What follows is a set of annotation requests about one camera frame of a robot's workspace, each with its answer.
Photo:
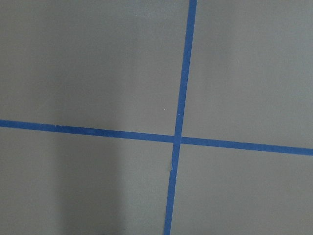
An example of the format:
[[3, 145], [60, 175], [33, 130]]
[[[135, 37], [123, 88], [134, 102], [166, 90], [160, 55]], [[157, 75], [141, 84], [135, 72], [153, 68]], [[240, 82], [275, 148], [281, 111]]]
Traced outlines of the blue tape strip lengthwise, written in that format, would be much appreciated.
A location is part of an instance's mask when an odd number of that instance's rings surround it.
[[191, 61], [191, 54], [192, 54], [196, 10], [197, 10], [197, 1], [190, 0], [189, 5], [188, 5], [184, 52], [183, 52], [183, 59], [182, 59], [177, 114], [176, 114], [175, 131], [174, 131], [174, 137], [173, 137], [173, 148], [172, 148], [172, 156], [171, 156], [171, 168], [170, 168], [170, 174], [169, 174], [168, 192], [167, 192], [167, 200], [166, 200], [166, 212], [165, 212], [165, 218], [164, 218], [164, 229], [163, 229], [164, 235], [169, 235], [171, 233], [171, 226], [172, 226], [176, 181], [177, 181], [177, 172], [178, 172], [178, 165], [179, 165], [179, 154], [180, 154], [180, 146], [181, 146], [181, 139], [182, 139], [188, 78], [189, 78], [189, 71], [190, 71], [190, 61]]

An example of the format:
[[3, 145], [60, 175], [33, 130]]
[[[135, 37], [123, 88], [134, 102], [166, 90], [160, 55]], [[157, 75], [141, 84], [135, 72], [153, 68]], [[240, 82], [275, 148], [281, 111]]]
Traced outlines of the blue tape strip crosswise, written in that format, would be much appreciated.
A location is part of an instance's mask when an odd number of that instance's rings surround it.
[[[174, 136], [171, 136], [171, 135], [106, 130], [106, 129], [96, 129], [96, 128], [87, 128], [87, 127], [75, 127], [75, 126], [63, 126], [63, 125], [12, 121], [12, 120], [3, 120], [3, 119], [0, 121], [0, 126], [5, 127], [5, 128], [25, 129], [25, 130], [34, 130], [34, 131], [46, 131], [46, 132], [88, 135], [88, 136], [98, 136], [98, 137], [108, 137], [108, 138], [118, 138], [118, 139], [142, 140], [142, 141], [156, 141], [156, 142], [165, 142], [165, 143], [174, 143], [174, 138], [175, 138]], [[209, 147], [231, 148], [231, 149], [240, 149], [240, 150], [275, 152], [275, 153], [296, 154], [296, 155], [305, 155], [305, 156], [313, 155], [313, 150], [311, 148], [292, 147], [292, 146], [280, 146], [280, 145], [269, 145], [269, 144], [248, 143], [248, 142], [201, 139], [201, 138], [194, 138], [194, 137], [181, 137], [180, 142], [182, 144], [197, 145], [197, 146], [209, 146]]]

